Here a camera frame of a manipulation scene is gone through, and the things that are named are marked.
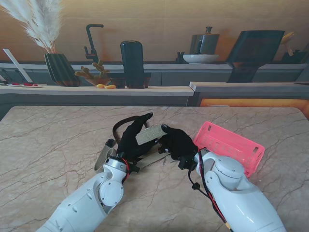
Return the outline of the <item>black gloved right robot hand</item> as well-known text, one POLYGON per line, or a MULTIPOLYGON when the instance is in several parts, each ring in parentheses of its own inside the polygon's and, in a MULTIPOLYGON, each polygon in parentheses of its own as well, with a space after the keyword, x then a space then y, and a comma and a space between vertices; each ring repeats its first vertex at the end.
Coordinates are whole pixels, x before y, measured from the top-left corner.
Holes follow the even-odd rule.
POLYGON ((158 152, 160 154, 169 152, 173 160, 195 156, 198 148, 186 132, 169 127, 166 124, 162 124, 161 129, 166 134, 159 139, 158 152))

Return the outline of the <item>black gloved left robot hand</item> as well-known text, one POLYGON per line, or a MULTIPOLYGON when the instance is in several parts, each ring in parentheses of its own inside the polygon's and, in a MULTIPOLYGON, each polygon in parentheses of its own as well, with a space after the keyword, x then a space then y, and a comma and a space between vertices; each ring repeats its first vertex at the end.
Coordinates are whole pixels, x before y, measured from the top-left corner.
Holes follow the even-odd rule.
POLYGON ((158 139, 148 141, 138 145, 136 135, 141 131, 143 125, 153 116, 153 113, 137 117, 131 125, 124 131, 118 145, 117 154, 123 153, 127 161, 133 162, 138 157, 146 154, 158 143, 158 139))

